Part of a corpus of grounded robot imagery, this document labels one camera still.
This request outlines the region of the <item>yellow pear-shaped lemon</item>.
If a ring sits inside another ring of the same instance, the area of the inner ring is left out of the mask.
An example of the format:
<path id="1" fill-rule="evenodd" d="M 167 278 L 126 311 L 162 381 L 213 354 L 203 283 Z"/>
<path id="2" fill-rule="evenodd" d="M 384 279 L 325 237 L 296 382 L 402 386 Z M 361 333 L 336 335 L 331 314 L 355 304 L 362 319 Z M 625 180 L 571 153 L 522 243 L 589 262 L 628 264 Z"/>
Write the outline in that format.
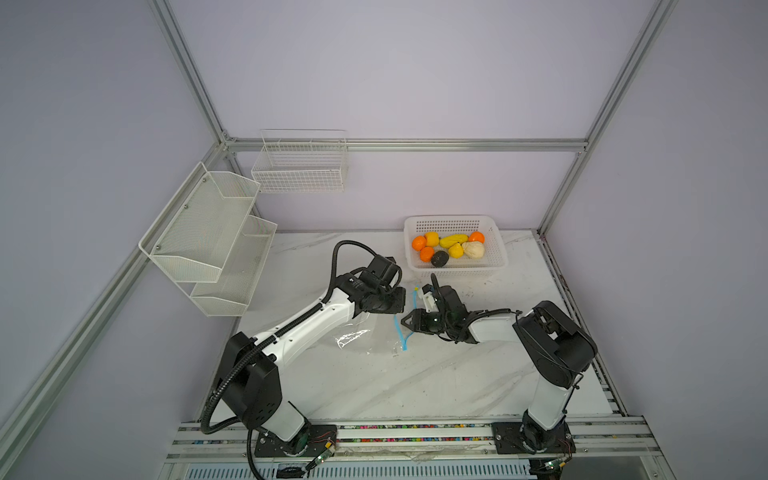
<path id="1" fill-rule="evenodd" d="M 448 253 L 451 258 L 461 258 L 464 256 L 464 247 L 461 242 L 453 244 L 449 249 Z"/>

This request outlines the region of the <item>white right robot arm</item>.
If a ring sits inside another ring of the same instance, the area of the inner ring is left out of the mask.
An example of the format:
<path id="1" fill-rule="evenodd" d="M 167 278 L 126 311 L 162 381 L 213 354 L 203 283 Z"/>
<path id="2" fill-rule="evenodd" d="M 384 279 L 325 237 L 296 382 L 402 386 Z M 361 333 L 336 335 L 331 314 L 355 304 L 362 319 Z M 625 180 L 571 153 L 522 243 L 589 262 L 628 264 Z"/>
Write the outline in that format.
<path id="1" fill-rule="evenodd" d="M 528 312 L 511 308 L 470 311 L 449 285 L 435 275 L 423 289 L 422 308 L 400 325 L 413 334 L 436 336 L 453 344 L 510 342 L 522 345 L 539 379 L 533 399 L 512 434 L 496 429 L 500 443 L 514 452 L 570 451 L 568 404 L 598 353 L 592 337 L 559 306 L 542 300 Z"/>

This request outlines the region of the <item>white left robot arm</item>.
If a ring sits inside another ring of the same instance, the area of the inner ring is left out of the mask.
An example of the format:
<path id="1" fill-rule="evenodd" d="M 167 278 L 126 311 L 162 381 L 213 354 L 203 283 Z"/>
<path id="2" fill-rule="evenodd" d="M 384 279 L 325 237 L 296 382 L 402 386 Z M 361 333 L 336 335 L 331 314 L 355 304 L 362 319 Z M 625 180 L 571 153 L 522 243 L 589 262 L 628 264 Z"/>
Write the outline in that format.
<path id="1" fill-rule="evenodd" d="M 369 273 L 334 278 L 325 296 L 300 313 L 253 337 L 229 339 L 201 418 L 205 434 L 240 423 L 293 443 L 308 435 L 310 422 L 283 395 L 281 371 L 334 328 L 361 313 L 404 311 L 406 291 L 392 276 Z"/>

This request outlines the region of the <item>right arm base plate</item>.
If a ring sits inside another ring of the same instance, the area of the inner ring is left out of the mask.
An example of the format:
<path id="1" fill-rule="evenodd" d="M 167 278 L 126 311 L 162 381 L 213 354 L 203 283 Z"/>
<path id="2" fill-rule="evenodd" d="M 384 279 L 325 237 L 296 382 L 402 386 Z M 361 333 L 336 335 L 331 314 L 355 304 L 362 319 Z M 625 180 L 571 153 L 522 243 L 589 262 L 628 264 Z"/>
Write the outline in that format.
<path id="1" fill-rule="evenodd" d="M 544 430 L 529 420 L 495 422 L 492 437 L 498 454 L 573 454 L 575 443 L 569 426 L 561 420 L 553 429 Z"/>

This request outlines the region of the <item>black avocado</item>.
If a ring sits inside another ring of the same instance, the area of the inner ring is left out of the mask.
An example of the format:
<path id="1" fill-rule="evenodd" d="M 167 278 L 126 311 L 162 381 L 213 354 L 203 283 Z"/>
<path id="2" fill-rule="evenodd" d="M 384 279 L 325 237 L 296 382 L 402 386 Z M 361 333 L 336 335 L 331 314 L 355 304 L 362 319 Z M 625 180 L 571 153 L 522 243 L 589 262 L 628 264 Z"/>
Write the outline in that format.
<path id="1" fill-rule="evenodd" d="M 430 259 L 430 263 L 434 268 L 443 268 L 447 265 L 449 259 L 450 259 L 450 254 L 446 251 L 440 250 L 440 251 L 436 251 L 432 255 Z"/>

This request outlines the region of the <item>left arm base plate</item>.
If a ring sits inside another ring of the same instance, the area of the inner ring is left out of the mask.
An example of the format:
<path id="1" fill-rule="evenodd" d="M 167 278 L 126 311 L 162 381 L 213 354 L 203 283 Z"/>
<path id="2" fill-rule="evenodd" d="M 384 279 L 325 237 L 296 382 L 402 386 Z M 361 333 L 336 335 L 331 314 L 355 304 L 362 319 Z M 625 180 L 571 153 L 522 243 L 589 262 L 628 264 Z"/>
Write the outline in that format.
<path id="1" fill-rule="evenodd" d="M 255 458 L 316 457 L 325 452 L 327 444 L 334 445 L 338 427 L 332 424 L 307 424 L 291 440 L 284 441 L 268 430 L 252 436 L 251 446 Z"/>

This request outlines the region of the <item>clear zip top bag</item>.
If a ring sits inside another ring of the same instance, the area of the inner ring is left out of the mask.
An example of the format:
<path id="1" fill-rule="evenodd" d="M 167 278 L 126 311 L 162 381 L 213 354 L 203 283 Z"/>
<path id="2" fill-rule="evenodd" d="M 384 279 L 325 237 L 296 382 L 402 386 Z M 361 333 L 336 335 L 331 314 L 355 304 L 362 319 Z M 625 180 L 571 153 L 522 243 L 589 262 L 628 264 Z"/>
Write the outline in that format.
<path id="1" fill-rule="evenodd" d="M 397 356 L 409 348 L 413 333 L 401 324 L 404 313 L 363 312 L 331 330 L 332 343 L 341 351 L 364 354 L 391 353 Z"/>

